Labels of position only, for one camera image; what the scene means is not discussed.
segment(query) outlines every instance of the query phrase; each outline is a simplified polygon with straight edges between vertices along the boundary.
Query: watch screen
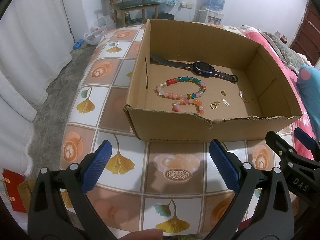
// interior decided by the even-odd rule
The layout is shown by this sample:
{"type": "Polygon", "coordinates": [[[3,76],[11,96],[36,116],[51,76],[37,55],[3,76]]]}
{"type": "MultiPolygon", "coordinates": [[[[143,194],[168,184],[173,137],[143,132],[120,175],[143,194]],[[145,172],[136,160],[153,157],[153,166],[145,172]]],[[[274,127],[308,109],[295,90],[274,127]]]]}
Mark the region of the watch screen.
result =
{"type": "Polygon", "coordinates": [[[207,71],[207,72],[211,72],[212,71],[212,66],[209,65],[208,63],[204,63],[204,62],[199,62],[199,69],[207,71]]]}

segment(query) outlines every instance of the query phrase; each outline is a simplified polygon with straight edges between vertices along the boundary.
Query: chair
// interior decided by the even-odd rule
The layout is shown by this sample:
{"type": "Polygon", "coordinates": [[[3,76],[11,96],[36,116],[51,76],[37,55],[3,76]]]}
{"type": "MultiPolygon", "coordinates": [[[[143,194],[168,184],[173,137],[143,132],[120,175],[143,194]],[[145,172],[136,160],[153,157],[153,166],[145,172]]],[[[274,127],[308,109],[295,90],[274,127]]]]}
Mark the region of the chair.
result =
{"type": "Polygon", "coordinates": [[[116,21],[116,27],[118,28],[118,17],[117,17],[117,11],[121,12],[121,18],[122,18],[122,25],[125,27],[125,12],[128,11],[134,11],[142,9],[142,23],[145,23],[145,9],[147,8],[155,8],[155,19],[158,18],[158,2],[151,1],[151,0],[130,0],[126,2],[120,2],[116,4],[116,0],[113,0],[114,4],[114,15],[115,15],[115,21],[116,21]]]}

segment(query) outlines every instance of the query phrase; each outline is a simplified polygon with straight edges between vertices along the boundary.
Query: white plastic bag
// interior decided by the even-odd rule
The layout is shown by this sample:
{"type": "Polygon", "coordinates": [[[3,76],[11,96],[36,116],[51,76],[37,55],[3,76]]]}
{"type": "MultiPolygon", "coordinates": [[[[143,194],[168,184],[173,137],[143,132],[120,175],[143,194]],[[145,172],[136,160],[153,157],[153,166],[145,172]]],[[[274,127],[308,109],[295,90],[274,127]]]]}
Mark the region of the white plastic bag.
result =
{"type": "Polygon", "coordinates": [[[110,16],[102,16],[91,26],[91,33],[85,33],[83,39],[90,45],[97,45],[102,37],[102,32],[116,28],[116,24],[110,16]]]}

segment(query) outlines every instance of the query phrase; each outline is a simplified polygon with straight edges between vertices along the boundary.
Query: green can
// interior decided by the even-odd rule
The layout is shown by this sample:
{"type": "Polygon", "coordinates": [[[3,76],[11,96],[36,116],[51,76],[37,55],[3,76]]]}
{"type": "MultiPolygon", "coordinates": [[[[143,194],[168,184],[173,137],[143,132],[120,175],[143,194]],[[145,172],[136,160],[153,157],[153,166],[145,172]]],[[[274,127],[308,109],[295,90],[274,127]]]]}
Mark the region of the green can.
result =
{"type": "Polygon", "coordinates": [[[124,19],[125,19],[125,23],[126,23],[126,24],[131,24],[131,15],[130,15],[129,12],[126,12],[126,13],[124,14],[124,19]]]}

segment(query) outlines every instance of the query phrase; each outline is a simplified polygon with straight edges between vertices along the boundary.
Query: colorful beaded bracelet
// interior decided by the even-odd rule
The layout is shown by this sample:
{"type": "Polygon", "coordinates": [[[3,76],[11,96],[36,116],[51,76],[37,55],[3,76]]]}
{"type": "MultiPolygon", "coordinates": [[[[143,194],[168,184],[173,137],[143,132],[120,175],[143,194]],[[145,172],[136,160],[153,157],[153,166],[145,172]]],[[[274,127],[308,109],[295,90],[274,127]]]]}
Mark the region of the colorful beaded bracelet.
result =
{"type": "Polygon", "coordinates": [[[160,83],[157,86],[156,90],[160,96],[179,99],[179,101],[174,103],[175,111],[184,112],[182,109],[180,109],[179,105],[195,104],[198,106],[199,114],[204,114],[204,111],[203,111],[204,108],[202,106],[202,102],[200,102],[200,101],[198,101],[198,99],[196,99],[196,98],[202,96],[204,91],[206,90],[204,82],[202,82],[200,79],[193,78],[193,77],[178,77],[178,78],[174,78],[174,79],[172,78],[170,80],[167,80],[166,82],[160,83]],[[196,93],[185,94],[185,95],[181,95],[181,94],[178,95],[178,94],[173,94],[173,93],[168,93],[168,92],[163,91],[164,87],[169,86],[171,84],[176,84],[178,82],[192,82],[197,85],[200,85],[201,88],[196,93]]]}

